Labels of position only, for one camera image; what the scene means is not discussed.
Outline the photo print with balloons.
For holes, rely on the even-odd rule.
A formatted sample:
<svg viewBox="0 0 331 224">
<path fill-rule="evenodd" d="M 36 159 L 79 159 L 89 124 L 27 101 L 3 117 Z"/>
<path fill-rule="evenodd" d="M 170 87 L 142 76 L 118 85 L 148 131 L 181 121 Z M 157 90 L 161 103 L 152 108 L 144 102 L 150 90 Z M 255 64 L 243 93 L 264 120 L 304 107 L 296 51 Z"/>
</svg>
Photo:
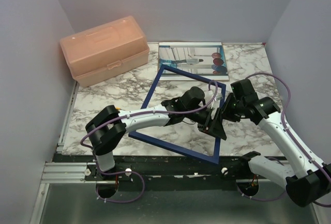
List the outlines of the photo print with balloons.
<svg viewBox="0 0 331 224">
<path fill-rule="evenodd" d="M 161 42 L 158 67 L 162 65 L 216 81 L 230 79 L 221 42 Z"/>
</svg>

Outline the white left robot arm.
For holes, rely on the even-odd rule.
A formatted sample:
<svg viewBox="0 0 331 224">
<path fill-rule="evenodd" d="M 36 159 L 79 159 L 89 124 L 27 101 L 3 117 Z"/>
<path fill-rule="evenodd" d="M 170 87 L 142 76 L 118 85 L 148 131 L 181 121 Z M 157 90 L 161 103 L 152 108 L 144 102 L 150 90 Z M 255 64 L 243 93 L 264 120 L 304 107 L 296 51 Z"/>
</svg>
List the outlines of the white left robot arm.
<svg viewBox="0 0 331 224">
<path fill-rule="evenodd" d="M 105 107 L 85 126 L 99 165 L 97 174 L 103 180 L 114 176 L 113 150 L 125 134 L 140 129 L 171 126 L 187 118 L 197 124 L 200 132 L 225 140 L 220 108 L 214 107 L 218 95 L 217 89 L 204 92 L 193 86 L 182 96 L 164 100 L 148 109 L 125 111 L 114 105 Z"/>
</svg>

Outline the blue wooden picture frame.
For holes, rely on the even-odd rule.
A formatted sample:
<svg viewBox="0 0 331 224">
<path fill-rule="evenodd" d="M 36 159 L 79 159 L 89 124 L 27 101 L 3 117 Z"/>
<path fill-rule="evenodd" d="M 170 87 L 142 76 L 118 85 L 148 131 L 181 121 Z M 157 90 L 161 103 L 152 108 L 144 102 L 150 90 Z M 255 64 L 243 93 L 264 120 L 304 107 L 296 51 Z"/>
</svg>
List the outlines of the blue wooden picture frame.
<svg viewBox="0 0 331 224">
<path fill-rule="evenodd" d="M 224 104 L 225 91 L 226 91 L 226 85 L 225 84 L 213 81 L 213 80 L 208 79 L 208 78 L 204 78 L 204 77 L 196 75 L 196 74 L 191 74 L 189 72 L 185 72 L 185 71 L 173 68 L 173 67 L 162 65 L 160 67 L 160 69 L 158 70 L 156 76 L 155 76 L 155 79 L 154 79 L 154 81 L 153 81 L 153 83 L 150 87 L 150 90 L 147 93 L 146 98 L 143 101 L 143 104 L 141 106 L 142 110 L 147 108 L 147 106 L 150 102 L 150 99 L 153 96 L 154 90 L 155 90 L 155 88 L 156 88 L 156 86 L 157 86 L 164 70 L 174 72 L 175 74 L 178 74 L 180 76 L 188 77 L 188 78 L 191 78 L 193 80 L 206 83 L 206 84 L 208 84 L 208 86 L 210 86 L 212 83 L 217 83 L 218 92 L 220 92 L 223 96 L 223 99 L 221 100 L 219 106 L 221 107 Z M 216 164 L 216 165 L 219 163 L 219 152 L 220 152 L 220 144 L 221 144 L 221 139 L 220 138 L 215 139 L 213 155 L 212 156 L 207 156 L 205 154 L 198 153 L 198 152 L 189 150 L 187 148 L 178 146 L 176 144 L 169 143 L 169 142 L 166 142 L 166 141 L 162 141 L 160 139 L 156 139 L 154 137 L 139 133 L 137 131 L 130 132 L 128 134 L 128 136 L 130 138 L 145 142 L 145 143 L 150 144 L 150 145 L 154 145 L 156 147 L 159 147 L 159 148 L 171 151 L 171 152 L 175 152 L 175 153 L 180 154 L 180 155 L 184 155 L 186 157 L 194 158 L 194 159 L 197 159 L 197 160 L 200 160 L 200 161 L 206 161 L 206 162 L 213 163 L 213 164 Z"/>
</svg>

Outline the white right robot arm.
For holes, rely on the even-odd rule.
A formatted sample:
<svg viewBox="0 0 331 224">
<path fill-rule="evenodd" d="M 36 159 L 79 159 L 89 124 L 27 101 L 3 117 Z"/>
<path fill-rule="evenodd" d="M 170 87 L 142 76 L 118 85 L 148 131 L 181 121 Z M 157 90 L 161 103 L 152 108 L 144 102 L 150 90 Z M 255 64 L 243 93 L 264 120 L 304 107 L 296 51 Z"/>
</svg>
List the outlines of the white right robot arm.
<svg viewBox="0 0 331 224">
<path fill-rule="evenodd" d="M 279 106 L 270 98 L 259 98 L 249 79 L 231 84 L 232 92 L 222 107 L 222 119 L 239 122 L 243 117 L 260 127 L 277 145 L 289 165 L 282 166 L 257 152 L 242 156 L 238 173 L 254 174 L 282 187 L 298 206 L 305 207 L 330 193 L 330 165 L 319 158 L 291 129 Z"/>
</svg>

